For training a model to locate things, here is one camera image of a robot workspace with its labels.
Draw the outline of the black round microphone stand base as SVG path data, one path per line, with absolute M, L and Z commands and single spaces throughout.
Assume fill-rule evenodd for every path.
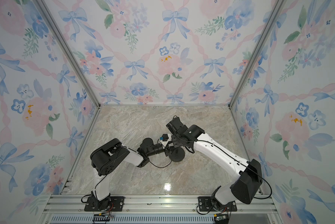
M 168 156 L 172 162 L 181 162 L 185 158 L 185 151 L 181 147 L 177 147 L 172 149 Z

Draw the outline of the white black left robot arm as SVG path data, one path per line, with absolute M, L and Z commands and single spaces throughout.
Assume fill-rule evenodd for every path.
M 165 154 L 173 161 L 173 156 L 178 153 L 179 148 L 175 148 L 169 135 L 164 134 L 157 143 L 151 138 L 145 138 L 137 150 L 132 150 L 123 145 L 115 138 L 98 149 L 91 155 L 91 165 L 94 171 L 94 189 L 89 195 L 85 211 L 109 211 L 120 209 L 122 206 L 111 198 L 110 178 L 111 173 L 122 163 L 128 162 L 142 168 L 150 163 L 150 157 L 158 154 Z

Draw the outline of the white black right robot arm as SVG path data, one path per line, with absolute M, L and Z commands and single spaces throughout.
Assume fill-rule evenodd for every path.
M 256 193 L 266 180 L 262 176 L 261 164 L 253 159 L 248 161 L 213 140 L 197 125 L 187 127 L 175 116 L 168 124 L 173 143 L 188 149 L 191 153 L 200 152 L 222 167 L 231 177 L 225 186 L 215 189 L 210 199 L 212 206 L 220 210 L 228 203 L 240 201 L 251 204 Z

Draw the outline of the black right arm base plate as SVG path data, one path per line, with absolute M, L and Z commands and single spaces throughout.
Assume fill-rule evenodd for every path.
M 215 198 L 215 195 L 216 195 L 218 189 L 220 189 L 220 188 L 221 188 L 221 186 L 216 188 L 211 196 L 200 196 L 200 197 L 198 197 L 197 210 L 199 212 L 223 213 L 223 212 L 227 212 L 227 211 L 237 211 L 238 210 L 235 201 L 229 202 L 226 205 L 222 205 Z

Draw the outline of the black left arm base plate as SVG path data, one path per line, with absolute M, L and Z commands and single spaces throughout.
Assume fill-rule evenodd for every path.
M 84 211 L 86 212 L 108 212 L 123 210 L 125 197 L 107 197 L 102 201 L 98 201 L 95 197 L 89 196 L 87 202 L 85 202 Z

